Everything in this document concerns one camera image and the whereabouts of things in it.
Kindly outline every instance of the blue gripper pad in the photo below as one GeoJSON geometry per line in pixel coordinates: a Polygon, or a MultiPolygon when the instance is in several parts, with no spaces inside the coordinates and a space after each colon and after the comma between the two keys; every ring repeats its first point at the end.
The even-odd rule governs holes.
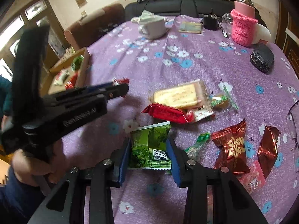
{"type": "Polygon", "coordinates": [[[131,153],[131,151],[130,151],[131,147],[132,147],[132,143],[131,143],[131,140],[129,140],[129,143],[125,149],[123,159],[121,161],[121,165],[119,168],[118,181],[121,186],[122,186],[123,182],[125,181],[126,172],[127,172],[128,163],[129,163],[129,157],[130,157],[130,153],[131,153]]]}
{"type": "Polygon", "coordinates": [[[171,160],[171,174],[173,176],[173,180],[176,183],[176,185],[180,187],[181,185],[180,169],[169,139],[167,139],[166,141],[166,152],[168,157],[171,160]]]}

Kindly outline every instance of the mug handle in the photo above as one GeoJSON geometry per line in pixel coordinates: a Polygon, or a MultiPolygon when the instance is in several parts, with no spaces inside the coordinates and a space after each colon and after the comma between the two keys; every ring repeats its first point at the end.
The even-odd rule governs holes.
{"type": "Polygon", "coordinates": [[[138,27],[138,32],[139,32],[139,34],[142,34],[142,35],[148,35],[149,34],[149,32],[147,30],[147,26],[145,24],[140,25],[138,27]]]}

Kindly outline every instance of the hand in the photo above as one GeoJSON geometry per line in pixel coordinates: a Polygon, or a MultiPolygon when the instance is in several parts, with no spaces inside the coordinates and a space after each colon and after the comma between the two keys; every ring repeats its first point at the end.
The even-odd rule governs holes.
{"type": "Polygon", "coordinates": [[[63,154],[62,140],[58,140],[53,145],[53,157],[50,164],[40,161],[36,158],[26,157],[23,150],[19,149],[14,153],[12,166],[16,178],[24,184],[37,187],[37,183],[32,178],[32,175],[49,174],[49,181],[57,183],[65,174],[66,163],[65,155],[63,154]]]}

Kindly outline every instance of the pink knitted bottle cover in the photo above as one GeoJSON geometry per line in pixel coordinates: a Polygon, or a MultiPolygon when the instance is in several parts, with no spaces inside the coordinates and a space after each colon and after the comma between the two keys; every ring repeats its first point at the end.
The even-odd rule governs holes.
{"type": "Polygon", "coordinates": [[[255,24],[258,23],[258,20],[246,17],[235,9],[231,11],[231,16],[233,17],[233,40],[240,45],[250,46],[253,41],[255,24]]]}

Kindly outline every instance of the metal screw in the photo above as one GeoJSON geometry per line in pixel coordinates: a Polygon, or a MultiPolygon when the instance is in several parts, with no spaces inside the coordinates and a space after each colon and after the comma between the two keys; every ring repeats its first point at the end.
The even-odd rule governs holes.
{"type": "Polygon", "coordinates": [[[228,167],[221,167],[221,172],[223,172],[223,173],[228,173],[228,171],[229,171],[229,169],[228,169],[228,167]]]}
{"type": "Polygon", "coordinates": [[[193,166],[193,165],[196,164],[196,161],[194,161],[193,159],[189,159],[189,160],[187,161],[187,164],[190,165],[190,166],[193,166]]]}
{"type": "Polygon", "coordinates": [[[79,170],[78,167],[72,167],[71,168],[71,173],[76,173],[79,170]]]}
{"type": "Polygon", "coordinates": [[[110,160],[110,159],[105,159],[104,161],[103,161],[103,164],[104,165],[110,165],[112,163],[112,161],[110,160]]]}

